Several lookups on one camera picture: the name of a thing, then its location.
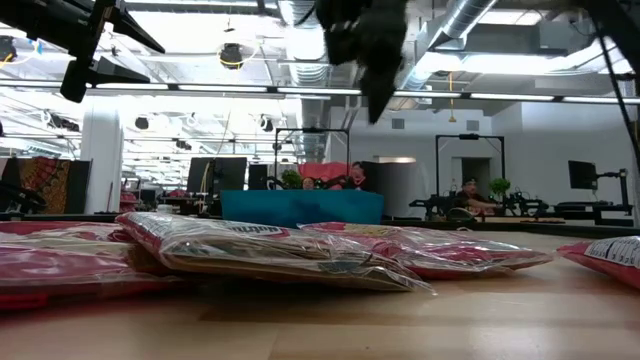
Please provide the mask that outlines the red popcorn bag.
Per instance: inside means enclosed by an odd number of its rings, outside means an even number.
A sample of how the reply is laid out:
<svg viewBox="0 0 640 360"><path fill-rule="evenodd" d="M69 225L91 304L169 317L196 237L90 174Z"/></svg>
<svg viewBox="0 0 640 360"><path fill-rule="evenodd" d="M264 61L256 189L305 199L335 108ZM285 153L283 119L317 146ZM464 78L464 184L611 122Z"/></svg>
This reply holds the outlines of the red popcorn bag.
<svg viewBox="0 0 640 360"><path fill-rule="evenodd" d="M139 249L114 223L73 221L0 222L0 246L125 257Z"/></svg>
<svg viewBox="0 0 640 360"><path fill-rule="evenodd" d="M640 290L640 236L624 236L563 245L561 257Z"/></svg>
<svg viewBox="0 0 640 360"><path fill-rule="evenodd" d="M477 238L468 232L341 222L306 224L300 228L366 246L424 280L494 276L553 260L544 252Z"/></svg>
<svg viewBox="0 0 640 360"><path fill-rule="evenodd" d="M398 261L333 235L152 212L124 213L116 222L172 270L378 291L433 291Z"/></svg>
<svg viewBox="0 0 640 360"><path fill-rule="evenodd" d="M144 248L116 242L0 245L0 313L69 300L101 300L182 287Z"/></svg>

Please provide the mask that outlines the black metal frame stand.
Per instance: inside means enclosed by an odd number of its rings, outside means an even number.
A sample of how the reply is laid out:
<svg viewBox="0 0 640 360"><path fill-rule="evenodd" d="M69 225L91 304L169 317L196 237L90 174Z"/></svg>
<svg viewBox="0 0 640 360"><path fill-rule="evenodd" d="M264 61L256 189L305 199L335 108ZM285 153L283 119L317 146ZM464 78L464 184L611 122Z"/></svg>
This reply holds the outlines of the black metal frame stand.
<svg viewBox="0 0 640 360"><path fill-rule="evenodd" d="M342 136L346 148L344 161L331 161L325 151L329 149L330 137L334 134ZM351 167L350 135L344 129L322 129L316 127L277 128L272 144L274 163L269 170L267 187L270 190L284 189L281 174L284 170L292 169L298 172L298 165L302 163L344 162ZM346 176L340 176L328 181L316 180L316 190L343 190Z"/></svg>
<svg viewBox="0 0 640 360"><path fill-rule="evenodd" d="M475 178L478 192L492 195L493 180L506 177L505 138L496 135L463 133L435 136L435 193L460 191L462 182Z"/></svg>

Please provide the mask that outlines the teal fabric basket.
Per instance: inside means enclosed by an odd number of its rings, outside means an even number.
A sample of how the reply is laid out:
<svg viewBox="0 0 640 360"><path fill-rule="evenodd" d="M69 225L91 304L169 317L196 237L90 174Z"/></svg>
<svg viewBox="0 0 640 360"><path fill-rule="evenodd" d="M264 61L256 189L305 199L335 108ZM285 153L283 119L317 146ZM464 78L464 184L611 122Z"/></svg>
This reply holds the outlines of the teal fabric basket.
<svg viewBox="0 0 640 360"><path fill-rule="evenodd" d="M221 206L224 220L262 225L379 224L384 197L360 190L224 190Z"/></svg>

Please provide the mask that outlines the small black monitor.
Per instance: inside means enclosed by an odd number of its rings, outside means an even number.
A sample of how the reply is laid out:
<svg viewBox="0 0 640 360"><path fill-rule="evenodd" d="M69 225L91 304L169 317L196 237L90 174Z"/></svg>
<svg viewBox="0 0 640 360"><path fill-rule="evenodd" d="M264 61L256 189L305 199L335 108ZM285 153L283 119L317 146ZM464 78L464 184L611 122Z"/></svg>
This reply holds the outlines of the small black monitor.
<svg viewBox="0 0 640 360"><path fill-rule="evenodd" d="M248 188L250 190L267 190L268 166L251 164L249 166Z"/></svg>

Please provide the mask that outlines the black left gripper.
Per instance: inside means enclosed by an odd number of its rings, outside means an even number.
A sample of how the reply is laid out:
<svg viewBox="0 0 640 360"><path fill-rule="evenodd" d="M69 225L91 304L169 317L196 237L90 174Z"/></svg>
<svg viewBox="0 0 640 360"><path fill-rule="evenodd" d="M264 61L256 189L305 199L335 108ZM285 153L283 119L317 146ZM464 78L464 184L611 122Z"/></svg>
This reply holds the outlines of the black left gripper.
<svg viewBox="0 0 640 360"><path fill-rule="evenodd" d="M146 47L164 54L165 48L157 42L141 25L132 17L125 2L120 0L95 0L89 15L89 39L87 40L87 61L94 64L94 54L105 25L111 22L114 13L118 13L117 32L126 35ZM139 72L117 65L106 58L100 58L95 70L95 84L108 83L149 83L150 79Z"/></svg>

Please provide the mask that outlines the black monitor on arm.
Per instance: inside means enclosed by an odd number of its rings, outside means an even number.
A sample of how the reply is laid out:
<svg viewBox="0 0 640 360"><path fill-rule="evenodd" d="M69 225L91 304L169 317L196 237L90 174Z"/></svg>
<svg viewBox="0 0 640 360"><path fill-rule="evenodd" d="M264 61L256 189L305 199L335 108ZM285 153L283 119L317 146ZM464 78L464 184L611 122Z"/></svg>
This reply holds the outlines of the black monitor on arm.
<svg viewBox="0 0 640 360"><path fill-rule="evenodd" d="M594 163L569 160L568 170L570 187L572 189L598 189L598 175Z"/></svg>

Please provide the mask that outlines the white pillar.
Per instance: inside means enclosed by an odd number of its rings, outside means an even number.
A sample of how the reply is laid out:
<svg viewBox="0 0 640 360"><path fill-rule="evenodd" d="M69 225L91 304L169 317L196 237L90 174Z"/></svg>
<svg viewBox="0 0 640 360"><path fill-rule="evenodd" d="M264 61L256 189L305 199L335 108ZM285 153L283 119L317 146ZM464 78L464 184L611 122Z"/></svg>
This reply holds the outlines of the white pillar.
<svg viewBox="0 0 640 360"><path fill-rule="evenodd" d="M120 209L124 131L118 110L93 104L84 113L80 158L90 162L86 214Z"/></svg>

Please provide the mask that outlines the silver smooth ventilation duct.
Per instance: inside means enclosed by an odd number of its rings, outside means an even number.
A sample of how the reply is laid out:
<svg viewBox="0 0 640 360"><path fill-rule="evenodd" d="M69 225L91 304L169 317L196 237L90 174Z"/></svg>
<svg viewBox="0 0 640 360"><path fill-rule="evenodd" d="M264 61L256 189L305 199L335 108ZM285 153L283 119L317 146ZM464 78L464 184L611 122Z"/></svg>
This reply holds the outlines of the silver smooth ventilation duct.
<svg viewBox="0 0 640 360"><path fill-rule="evenodd" d="M415 62L401 88L421 90L429 78L446 72L448 60L442 50L461 51L467 36L498 0L449 0L443 15L425 22L416 36Z"/></svg>

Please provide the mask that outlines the large black monitor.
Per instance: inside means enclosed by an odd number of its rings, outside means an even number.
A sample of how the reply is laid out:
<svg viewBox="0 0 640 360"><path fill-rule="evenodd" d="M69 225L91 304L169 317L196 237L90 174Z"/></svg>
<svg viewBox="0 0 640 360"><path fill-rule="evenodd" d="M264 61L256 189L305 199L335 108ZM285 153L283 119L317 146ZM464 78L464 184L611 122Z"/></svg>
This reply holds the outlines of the large black monitor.
<svg viewBox="0 0 640 360"><path fill-rule="evenodd" d="M187 192L216 195L222 190L243 190L246 170L245 157L192 158Z"/></svg>

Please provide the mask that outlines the green potted plant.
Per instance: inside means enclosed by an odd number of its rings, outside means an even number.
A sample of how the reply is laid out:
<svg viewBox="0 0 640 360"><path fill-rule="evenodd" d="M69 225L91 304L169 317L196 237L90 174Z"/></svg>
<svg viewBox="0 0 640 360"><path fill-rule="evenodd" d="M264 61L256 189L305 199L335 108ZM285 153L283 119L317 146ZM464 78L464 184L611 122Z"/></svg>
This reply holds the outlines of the green potted plant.
<svg viewBox="0 0 640 360"><path fill-rule="evenodd" d="M281 174L282 187L287 190L301 189L303 177L295 170L284 170Z"/></svg>
<svg viewBox="0 0 640 360"><path fill-rule="evenodd" d="M504 201L511 188L511 182L505 178L495 178L490 181L489 188L496 199Z"/></svg>

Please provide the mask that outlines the long light bar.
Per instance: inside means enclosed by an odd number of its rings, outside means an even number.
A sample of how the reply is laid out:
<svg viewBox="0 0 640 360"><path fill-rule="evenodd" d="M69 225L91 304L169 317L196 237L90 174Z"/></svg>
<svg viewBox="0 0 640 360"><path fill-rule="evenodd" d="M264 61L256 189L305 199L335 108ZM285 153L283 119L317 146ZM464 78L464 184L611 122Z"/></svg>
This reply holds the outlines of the long light bar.
<svg viewBox="0 0 640 360"><path fill-rule="evenodd" d="M60 90L62 83L52 80L20 80L0 79L0 87L14 89ZM202 93L202 94L279 94L303 96L361 96L361 91L352 88L319 88L319 87L282 87L267 85L202 85L177 83L127 84L112 83L101 85L85 85L87 91L103 92L154 92L154 93ZM578 96L578 95L538 95L482 93L469 91L432 91L432 90L399 90L394 94L399 98L416 99L448 99L474 101L511 101L511 102L552 102L567 104L614 105L619 104L616 97Z"/></svg>

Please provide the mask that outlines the red cloth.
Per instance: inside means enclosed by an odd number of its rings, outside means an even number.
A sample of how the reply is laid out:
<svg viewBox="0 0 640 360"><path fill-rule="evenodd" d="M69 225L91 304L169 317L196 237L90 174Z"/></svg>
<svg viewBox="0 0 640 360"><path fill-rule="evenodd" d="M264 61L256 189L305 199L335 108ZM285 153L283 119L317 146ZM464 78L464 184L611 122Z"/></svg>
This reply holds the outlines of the red cloth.
<svg viewBox="0 0 640 360"><path fill-rule="evenodd" d="M298 173L302 178L328 181L349 174L350 167L344 162L302 163L298 165Z"/></svg>

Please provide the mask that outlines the black desk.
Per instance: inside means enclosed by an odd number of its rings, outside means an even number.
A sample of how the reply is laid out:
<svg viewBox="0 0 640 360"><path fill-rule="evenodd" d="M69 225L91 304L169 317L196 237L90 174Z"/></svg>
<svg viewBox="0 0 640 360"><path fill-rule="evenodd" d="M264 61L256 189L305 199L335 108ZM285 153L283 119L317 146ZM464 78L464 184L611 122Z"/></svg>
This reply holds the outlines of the black desk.
<svg viewBox="0 0 640 360"><path fill-rule="evenodd" d="M613 204L606 201L596 202L563 202L554 206L556 217L565 220L592 220L598 226L632 227L634 221L630 219L633 206ZM620 212L627 219L605 218L605 212Z"/></svg>

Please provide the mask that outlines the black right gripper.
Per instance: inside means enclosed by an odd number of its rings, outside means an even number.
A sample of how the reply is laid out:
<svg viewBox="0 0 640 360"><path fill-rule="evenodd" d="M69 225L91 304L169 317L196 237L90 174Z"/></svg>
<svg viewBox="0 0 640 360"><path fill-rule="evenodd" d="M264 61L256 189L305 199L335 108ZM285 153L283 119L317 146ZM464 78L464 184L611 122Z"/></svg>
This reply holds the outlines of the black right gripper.
<svg viewBox="0 0 640 360"><path fill-rule="evenodd" d="M395 78L407 32L408 0L315 0L315 16L323 29L330 23L359 19L354 34L356 62L366 69L360 79L368 101L368 122L376 124L396 91Z"/></svg>

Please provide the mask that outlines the black partition panel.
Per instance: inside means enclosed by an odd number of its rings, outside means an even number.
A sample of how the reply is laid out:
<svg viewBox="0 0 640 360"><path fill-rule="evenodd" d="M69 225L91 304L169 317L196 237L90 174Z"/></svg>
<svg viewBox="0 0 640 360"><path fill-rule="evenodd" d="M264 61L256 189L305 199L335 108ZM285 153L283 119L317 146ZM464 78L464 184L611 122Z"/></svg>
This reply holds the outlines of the black partition panel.
<svg viewBox="0 0 640 360"><path fill-rule="evenodd" d="M363 191L377 193L380 183L379 163L363 161L361 166L364 173L364 180L361 184L361 189Z"/></svg>

